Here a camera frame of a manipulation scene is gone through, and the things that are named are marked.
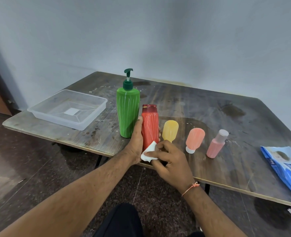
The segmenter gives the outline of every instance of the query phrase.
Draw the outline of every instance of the plastic bottle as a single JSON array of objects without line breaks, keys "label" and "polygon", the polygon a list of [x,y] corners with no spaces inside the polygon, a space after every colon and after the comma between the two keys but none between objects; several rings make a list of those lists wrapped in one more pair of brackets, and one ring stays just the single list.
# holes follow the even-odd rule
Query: plastic bottle
[{"label": "plastic bottle", "polygon": [[169,142],[172,142],[176,138],[177,131],[178,131],[178,123],[176,121],[169,120],[164,123],[162,138],[164,140],[168,140]]},{"label": "plastic bottle", "polygon": [[205,137],[205,132],[201,128],[194,128],[188,134],[186,140],[186,151],[187,153],[193,154],[195,150],[201,146],[203,139]]},{"label": "plastic bottle", "polygon": [[156,105],[142,105],[143,151],[153,141],[159,143],[159,115]]},{"label": "plastic bottle", "polygon": [[127,80],[123,82],[123,87],[117,90],[117,112],[119,118],[120,135],[125,138],[131,138],[134,124],[139,115],[140,91],[133,88],[130,80],[130,71],[126,69]]},{"label": "plastic bottle", "polygon": [[210,146],[207,150],[207,156],[209,158],[215,158],[216,155],[218,155],[219,151],[225,145],[225,140],[227,139],[228,135],[229,133],[226,130],[220,130],[218,132],[216,138],[211,141]]}]

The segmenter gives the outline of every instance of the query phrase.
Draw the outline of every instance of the white bottle cap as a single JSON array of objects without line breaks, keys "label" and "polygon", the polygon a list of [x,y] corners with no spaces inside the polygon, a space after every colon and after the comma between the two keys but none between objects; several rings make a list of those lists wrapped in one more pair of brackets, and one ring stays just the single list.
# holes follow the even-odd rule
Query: white bottle cap
[{"label": "white bottle cap", "polygon": [[190,154],[193,154],[195,152],[195,150],[191,150],[187,146],[186,146],[185,150],[186,150],[187,153],[190,153]]},{"label": "white bottle cap", "polygon": [[227,139],[228,135],[229,135],[228,131],[221,129],[218,132],[218,134],[217,134],[217,136],[215,138],[215,141],[217,141],[218,143],[223,143]]}]

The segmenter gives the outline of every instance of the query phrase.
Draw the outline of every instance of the dark tiled floor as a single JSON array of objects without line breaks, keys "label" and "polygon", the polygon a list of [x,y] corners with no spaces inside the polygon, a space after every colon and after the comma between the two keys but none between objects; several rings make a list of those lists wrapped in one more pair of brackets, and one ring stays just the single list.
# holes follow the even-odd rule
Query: dark tiled floor
[{"label": "dark tiled floor", "polygon": [[[7,130],[1,126],[6,118],[0,114],[0,231],[92,171],[97,159],[91,153],[70,153],[49,141]],[[291,236],[291,214],[285,205],[214,186],[210,197],[248,236]],[[193,213],[174,188],[155,171],[132,166],[83,236],[91,236],[108,211],[122,202],[135,205],[146,236],[186,236],[197,228]]]}]

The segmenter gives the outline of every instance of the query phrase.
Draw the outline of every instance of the green pump head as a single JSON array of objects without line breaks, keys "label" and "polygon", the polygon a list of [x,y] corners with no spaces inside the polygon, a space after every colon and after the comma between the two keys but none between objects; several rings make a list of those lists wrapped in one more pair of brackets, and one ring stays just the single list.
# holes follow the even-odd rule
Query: green pump head
[{"label": "green pump head", "polygon": [[133,88],[133,83],[132,81],[130,80],[130,71],[133,71],[132,68],[128,68],[126,69],[124,72],[127,73],[127,80],[124,81],[123,83],[123,88],[126,90],[126,91],[130,91],[132,90]]}]

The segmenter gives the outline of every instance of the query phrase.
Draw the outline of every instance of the orange thread bracelet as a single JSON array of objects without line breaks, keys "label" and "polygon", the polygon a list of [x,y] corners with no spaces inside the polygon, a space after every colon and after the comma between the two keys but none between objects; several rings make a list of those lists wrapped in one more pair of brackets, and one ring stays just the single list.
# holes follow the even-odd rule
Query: orange thread bracelet
[{"label": "orange thread bracelet", "polygon": [[191,188],[193,188],[193,187],[198,187],[198,186],[199,186],[199,183],[198,183],[198,181],[196,181],[195,183],[193,183],[193,185],[192,185],[191,187],[189,187],[189,188],[187,189],[187,191],[189,191],[189,190],[190,190]]}]

